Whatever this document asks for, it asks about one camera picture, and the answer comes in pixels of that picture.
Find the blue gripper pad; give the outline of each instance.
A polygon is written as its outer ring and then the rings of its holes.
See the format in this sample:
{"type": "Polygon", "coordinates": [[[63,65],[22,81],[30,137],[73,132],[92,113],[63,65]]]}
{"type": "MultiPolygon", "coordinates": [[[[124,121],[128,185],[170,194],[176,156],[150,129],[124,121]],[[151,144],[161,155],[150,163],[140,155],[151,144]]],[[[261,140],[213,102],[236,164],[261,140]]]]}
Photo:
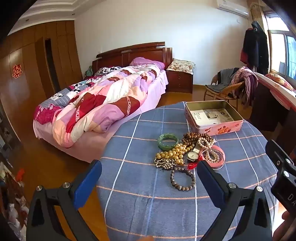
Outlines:
{"type": "Polygon", "coordinates": [[[78,184],[73,195],[73,204],[74,207],[79,209],[83,207],[91,194],[93,187],[96,185],[98,179],[102,174],[102,164],[100,161],[93,160],[90,164],[89,169],[80,174],[73,182],[73,187],[75,184],[78,184]]]}
{"type": "Polygon", "coordinates": [[[222,209],[225,205],[225,193],[207,169],[203,161],[200,161],[197,165],[196,172],[208,192],[214,206],[222,209]]]}

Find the metal screw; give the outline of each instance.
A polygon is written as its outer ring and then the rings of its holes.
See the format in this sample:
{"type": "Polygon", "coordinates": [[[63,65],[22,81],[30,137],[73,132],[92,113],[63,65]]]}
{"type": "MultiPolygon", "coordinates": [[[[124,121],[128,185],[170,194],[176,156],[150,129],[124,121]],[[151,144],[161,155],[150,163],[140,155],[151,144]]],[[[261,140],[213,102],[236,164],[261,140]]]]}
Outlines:
{"type": "Polygon", "coordinates": [[[287,171],[284,171],[284,175],[285,175],[286,177],[289,177],[289,176],[290,176],[289,173],[288,173],[287,171]]]}
{"type": "Polygon", "coordinates": [[[228,183],[228,186],[231,188],[231,189],[235,189],[237,186],[235,183],[228,183]]]}
{"type": "Polygon", "coordinates": [[[39,191],[42,190],[42,188],[43,188],[42,186],[37,186],[37,187],[36,187],[36,191],[39,192],[39,191]]]}
{"type": "Polygon", "coordinates": [[[68,182],[63,183],[63,188],[68,188],[69,186],[70,186],[70,183],[68,182]]]}
{"type": "Polygon", "coordinates": [[[261,186],[257,186],[256,189],[257,189],[258,192],[262,192],[263,191],[263,188],[261,186]]]}

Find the rattan chair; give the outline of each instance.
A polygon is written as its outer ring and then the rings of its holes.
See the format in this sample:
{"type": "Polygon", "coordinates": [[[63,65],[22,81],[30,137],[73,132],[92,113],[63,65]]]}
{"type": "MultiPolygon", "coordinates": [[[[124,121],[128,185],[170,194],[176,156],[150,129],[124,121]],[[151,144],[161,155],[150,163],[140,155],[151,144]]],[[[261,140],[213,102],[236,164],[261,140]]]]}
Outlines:
{"type": "MultiPolygon", "coordinates": [[[[215,75],[212,79],[212,82],[211,82],[211,85],[213,83],[215,83],[215,85],[217,84],[217,81],[218,81],[218,74],[215,75]]],[[[244,81],[243,82],[240,82],[240,83],[237,83],[235,85],[229,85],[227,87],[225,87],[221,92],[216,92],[212,89],[210,89],[209,87],[205,87],[206,90],[205,90],[205,95],[204,95],[204,100],[205,100],[205,97],[206,95],[208,96],[211,96],[211,97],[214,97],[213,100],[215,99],[219,99],[219,100],[227,100],[227,102],[229,103],[229,100],[236,100],[237,101],[237,104],[236,104],[236,107],[233,106],[236,110],[238,110],[238,105],[239,105],[239,99],[238,98],[233,98],[231,95],[229,95],[229,93],[232,91],[232,90],[235,90],[237,88],[243,88],[244,87],[244,81]]]]}

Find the headboard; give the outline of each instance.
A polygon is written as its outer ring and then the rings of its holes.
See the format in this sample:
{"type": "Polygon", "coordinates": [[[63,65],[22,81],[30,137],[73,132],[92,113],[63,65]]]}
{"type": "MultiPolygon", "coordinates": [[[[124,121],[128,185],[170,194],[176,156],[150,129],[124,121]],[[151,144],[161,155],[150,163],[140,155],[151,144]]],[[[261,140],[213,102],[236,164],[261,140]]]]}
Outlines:
{"type": "Polygon", "coordinates": [[[136,44],[100,53],[92,62],[92,71],[95,73],[98,69],[109,66],[126,67],[136,57],[163,62],[166,69],[173,61],[172,48],[158,48],[159,46],[165,46],[165,42],[136,44]]]}

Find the black coat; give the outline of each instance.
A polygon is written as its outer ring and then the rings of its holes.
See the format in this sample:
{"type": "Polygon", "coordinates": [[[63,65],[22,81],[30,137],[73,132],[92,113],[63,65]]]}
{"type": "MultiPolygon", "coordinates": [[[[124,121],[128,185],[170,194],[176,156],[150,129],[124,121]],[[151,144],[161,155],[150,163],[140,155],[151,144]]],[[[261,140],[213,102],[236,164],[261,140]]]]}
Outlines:
{"type": "Polygon", "coordinates": [[[257,72],[268,74],[269,54],[267,37],[257,21],[252,22],[253,29],[248,29],[244,37],[243,52],[248,56],[249,66],[257,67],[257,72]]]}

